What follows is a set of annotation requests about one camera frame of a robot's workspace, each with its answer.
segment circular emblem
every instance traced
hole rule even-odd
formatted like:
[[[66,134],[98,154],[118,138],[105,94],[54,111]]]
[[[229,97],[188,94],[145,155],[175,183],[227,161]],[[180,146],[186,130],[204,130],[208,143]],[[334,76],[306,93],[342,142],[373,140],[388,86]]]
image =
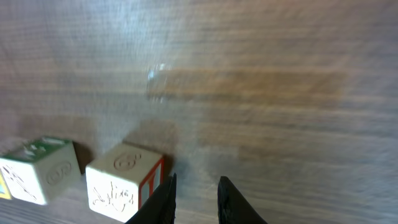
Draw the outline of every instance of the circular emblem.
[[[127,171],[132,169],[139,159],[141,159],[141,154],[130,154],[125,152],[114,160],[113,167],[118,171]]]
[[[53,166],[47,173],[47,183],[55,185],[59,183],[64,177],[68,176],[72,170],[72,165],[68,161],[62,161]]]

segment white block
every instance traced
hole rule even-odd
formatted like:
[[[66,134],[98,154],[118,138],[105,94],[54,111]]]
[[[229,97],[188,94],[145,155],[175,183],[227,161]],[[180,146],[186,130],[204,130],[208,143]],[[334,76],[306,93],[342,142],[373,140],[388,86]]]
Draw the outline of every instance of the white block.
[[[0,157],[11,195],[46,205],[80,178],[73,143],[42,137]]]
[[[161,154],[117,145],[86,167],[90,208],[128,221],[162,183],[163,169]]]

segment white block with green top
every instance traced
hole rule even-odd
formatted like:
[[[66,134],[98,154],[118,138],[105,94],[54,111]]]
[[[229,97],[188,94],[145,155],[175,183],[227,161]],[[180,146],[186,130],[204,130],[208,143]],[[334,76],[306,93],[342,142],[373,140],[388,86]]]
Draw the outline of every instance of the white block with green top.
[[[0,157],[0,167],[11,195],[46,205],[80,178],[73,143],[42,137]]]

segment wooden surface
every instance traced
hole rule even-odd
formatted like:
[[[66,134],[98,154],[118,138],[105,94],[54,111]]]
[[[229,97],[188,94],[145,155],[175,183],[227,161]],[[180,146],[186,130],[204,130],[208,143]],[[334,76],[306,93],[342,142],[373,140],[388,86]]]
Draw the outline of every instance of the wooden surface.
[[[217,223],[227,175],[271,224],[397,223],[398,4],[0,1],[0,136],[126,138],[174,157],[176,223]],[[150,73],[148,68],[163,68]],[[0,222],[118,223],[85,178]]]

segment yellow patch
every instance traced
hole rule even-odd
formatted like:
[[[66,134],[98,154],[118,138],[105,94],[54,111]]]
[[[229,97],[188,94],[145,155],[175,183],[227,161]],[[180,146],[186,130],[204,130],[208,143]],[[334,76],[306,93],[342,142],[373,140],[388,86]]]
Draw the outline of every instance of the yellow patch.
[[[8,191],[7,184],[5,183],[2,174],[0,173],[0,198],[11,199],[10,192]]]

